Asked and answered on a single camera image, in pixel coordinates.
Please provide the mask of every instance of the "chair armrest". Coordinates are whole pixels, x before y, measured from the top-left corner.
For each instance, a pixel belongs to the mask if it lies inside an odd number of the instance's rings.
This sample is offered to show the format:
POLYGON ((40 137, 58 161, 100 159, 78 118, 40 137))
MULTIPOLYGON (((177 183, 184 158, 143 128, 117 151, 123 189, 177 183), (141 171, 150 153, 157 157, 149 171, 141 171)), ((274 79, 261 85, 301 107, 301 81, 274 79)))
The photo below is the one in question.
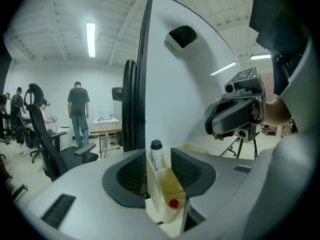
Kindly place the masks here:
POLYGON ((60 137, 62 135, 66 135, 66 134, 67 134, 66 131, 61 131, 61 132, 57 132, 57 133, 52 134, 50 137, 51 137, 51 139, 55 139, 57 137, 60 137))
POLYGON ((78 157, 86 155, 88 152, 90 152, 96 144, 90 143, 89 145, 86 145, 82 148, 79 148, 77 151, 74 152, 74 154, 78 157))

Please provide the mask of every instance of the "bottle cap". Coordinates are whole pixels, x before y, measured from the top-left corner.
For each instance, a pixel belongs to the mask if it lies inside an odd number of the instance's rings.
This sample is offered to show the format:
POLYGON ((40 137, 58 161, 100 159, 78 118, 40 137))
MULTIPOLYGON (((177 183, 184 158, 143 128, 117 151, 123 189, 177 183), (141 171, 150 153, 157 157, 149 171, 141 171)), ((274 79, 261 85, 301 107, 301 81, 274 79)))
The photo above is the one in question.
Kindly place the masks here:
POLYGON ((161 141, 158 139, 155 139, 151 142, 151 149, 152 150, 160 150, 162 149, 161 141))
POLYGON ((179 206, 179 201, 177 199, 172 199, 170 202, 169 202, 169 205, 173 208, 178 208, 179 206))

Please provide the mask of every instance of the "ceiling beam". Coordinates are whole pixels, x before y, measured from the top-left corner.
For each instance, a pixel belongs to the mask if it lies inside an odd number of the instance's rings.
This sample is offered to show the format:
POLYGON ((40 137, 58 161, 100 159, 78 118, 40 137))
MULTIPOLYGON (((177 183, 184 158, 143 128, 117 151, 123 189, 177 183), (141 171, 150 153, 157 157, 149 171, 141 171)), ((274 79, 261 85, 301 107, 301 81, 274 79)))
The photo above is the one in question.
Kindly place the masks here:
POLYGON ((68 57, 68 52, 59 30, 54 0, 44 0, 43 2, 44 14, 47 17, 52 38, 56 47, 60 51, 63 59, 66 61, 68 57))
POLYGON ((8 28, 8 30, 3 33, 3 41, 6 49, 8 50, 10 56, 12 59, 16 59, 11 52, 17 51, 19 52, 24 58, 26 58, 29 62, 31 62, 34 57, 33 55, 26 49, 25 46, 18 40, 14 32, 11 28, 8 28))
POLYGON ((222 32, 222 31, 231 30, 234 28, 249 26, 249 22, 250 22, 250 18, 238 19, 235 21, 228 22, 226 24, 214 26, 213 28, 218 32, 222 32))
POLYGON ((112 62, 115 58, 115 55, 116 55, 116 52, 119 48, 119 44, 120 44, 120 39, 123 37, 124 33, 126 32, 126 30, 128 29, 129 27, 129 24, 131 22, 131 20, 133 19, 133 17, 135 16, 136 12, 139 10, 140 6, 145 3, 146 0, 136 0, 133 4, 133 6, 130 8, 128 14, 126 15, 122 25, 121 25, 121 28, 119 30, 119 33, 117 35, 117 40, 116 42, 114 43, 113 45, 113 48, 112 48, 112 52, 111 52, 111 56, 110 56, 110 59, 109 59, 109 66, 112 65, 112 62))

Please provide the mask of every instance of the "white ceiling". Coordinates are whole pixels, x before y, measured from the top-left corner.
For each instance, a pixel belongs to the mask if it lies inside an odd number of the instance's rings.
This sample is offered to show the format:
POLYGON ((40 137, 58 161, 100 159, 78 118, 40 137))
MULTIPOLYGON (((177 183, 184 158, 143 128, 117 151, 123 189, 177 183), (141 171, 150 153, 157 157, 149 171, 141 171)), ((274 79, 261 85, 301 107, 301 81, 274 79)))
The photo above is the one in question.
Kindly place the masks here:
MULTIPOLYGON (((136 60, 147 0, 24 0, 4 42, 19 62, 88 60, 85 26, 96 23, 99 63, 123 67, 136 60)), ((202 16, 228 43, 240 62, 267 51, 249 28, 253 0, 176 0, 202 16)))

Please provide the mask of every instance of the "small bottle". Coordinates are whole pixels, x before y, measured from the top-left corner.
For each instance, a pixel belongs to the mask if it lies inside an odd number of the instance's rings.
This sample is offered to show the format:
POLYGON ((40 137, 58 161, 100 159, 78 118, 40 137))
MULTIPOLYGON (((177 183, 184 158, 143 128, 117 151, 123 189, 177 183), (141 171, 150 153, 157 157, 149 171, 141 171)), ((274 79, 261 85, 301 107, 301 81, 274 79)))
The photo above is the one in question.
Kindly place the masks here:
POLYGON ((155 139, 151 142, 151 157, 154 170, 162 170, 164 168, 164 151, 161 141, 158 139, 155 139))

